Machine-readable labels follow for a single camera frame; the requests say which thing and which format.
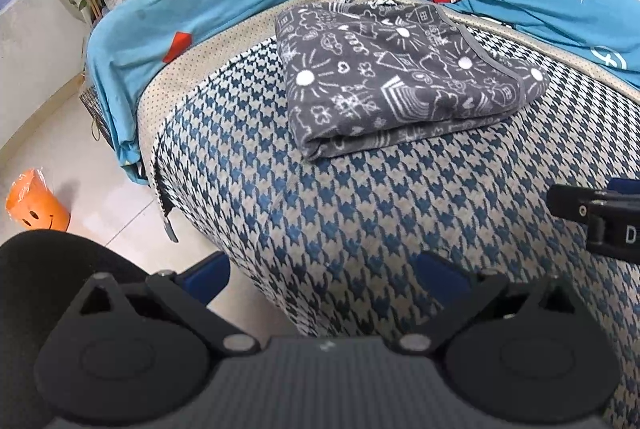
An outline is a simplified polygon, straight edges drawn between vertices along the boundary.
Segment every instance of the white doodle pattern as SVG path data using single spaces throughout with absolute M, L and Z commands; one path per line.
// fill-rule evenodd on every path
M 491 125 L 548 85 L 540 66 L 492 57 L 430 3 L 309 4 L 278 17 L 276 40 L 308 159 Z

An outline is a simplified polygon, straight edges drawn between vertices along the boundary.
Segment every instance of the smiley face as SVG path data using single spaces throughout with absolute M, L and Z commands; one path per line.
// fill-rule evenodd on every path
M 61 231 L 69 227 L 71 215 L 47 188 L 42 172 L 29 169 L 14 182 L 6 199 L 9 215 L 25 229 Z
M 30 229 L 44 229 L 44 225 L 40 225 L 38 223 L 38 222 L 40 222 L 40 216 L 36 212 L 33 212 L 33 210 L 30 210 L 29 214 L 31 215 L 31 218 L 30 219 L 22 219 L 22 222 L 27 227 L 29 227 Z M 50 231 L 51 230 L 51 225 L 53 225 L 53 214 L 50 214 L 49 218 L 44 218 L 44 223 L 46 223 L 47 219 L 50 219 L 49 226 L 47 227 L 47 230 Z

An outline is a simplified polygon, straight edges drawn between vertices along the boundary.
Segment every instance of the gray ribbed surface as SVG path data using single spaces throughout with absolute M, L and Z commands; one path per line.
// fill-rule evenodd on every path
M 223 362 L 190 406 L 139 429 L 506 429 L 452 395 L 430 361 L 381 339 L 275 339 Z M 603 429 L 592 419 L 566 429 Z M 49 429 L 79 429 L 56 421 Z

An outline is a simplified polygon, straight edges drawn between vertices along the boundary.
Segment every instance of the baseboard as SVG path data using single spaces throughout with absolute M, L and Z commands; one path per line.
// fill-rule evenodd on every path
M 56 91 L 49 100 L 42 104 L 35 113 L 33 113 L 20 129 L 0 147 L 0 169 L 14 157 L 20 146 L 27 141 L 29 137 L 39 128 L 42 123 L 47 120 L 56 110 L 68 101 L 73 95 L 78 94 L 80 86 L 84 82 L 84 75 L 79 73 L 66 83 L 62 88 Z

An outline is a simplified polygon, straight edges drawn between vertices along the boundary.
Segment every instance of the metal screw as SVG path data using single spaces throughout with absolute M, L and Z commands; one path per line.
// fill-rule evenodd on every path
M 412 353 L 426 351 L 429 346 L 431 346 L 431 339 L 420 333 L 409 333 L 400 339 L 400 347 L 404 351 L 411 351 Z
M 175 270 L 160 270 L 156 272 L 160 277 L 171 277 L 175 275 Z
M 225 346 L 225 349 L 233 351 L 234 353 L 246 353 L 247 351 L 251 351 L 254 349 L 256 344 L 257 341 L 251 335 L 246 335 L 245 333 L 227 335 L 222 341 L 222 345 Z

